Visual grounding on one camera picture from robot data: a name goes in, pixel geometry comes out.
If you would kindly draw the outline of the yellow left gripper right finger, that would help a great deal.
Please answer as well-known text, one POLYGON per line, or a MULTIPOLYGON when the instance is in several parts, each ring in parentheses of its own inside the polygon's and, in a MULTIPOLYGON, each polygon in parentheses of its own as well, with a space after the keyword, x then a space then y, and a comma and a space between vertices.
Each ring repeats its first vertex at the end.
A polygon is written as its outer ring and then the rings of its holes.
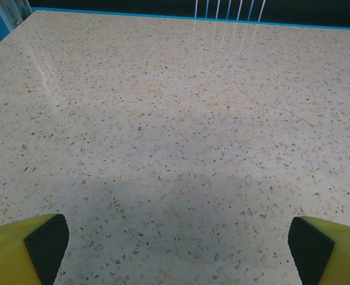
POLYGON ((288 246, 302 284, 350 284, 350 226, 294 217, 288 246))

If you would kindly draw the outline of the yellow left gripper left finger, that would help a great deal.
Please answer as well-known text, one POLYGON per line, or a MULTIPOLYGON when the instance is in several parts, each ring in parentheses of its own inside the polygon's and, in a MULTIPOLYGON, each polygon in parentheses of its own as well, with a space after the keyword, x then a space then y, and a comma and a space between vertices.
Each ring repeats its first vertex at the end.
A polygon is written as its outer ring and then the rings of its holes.
POLYGON ((0 284, 54 284, 69 241, 62 214, 0 226, 0 284))

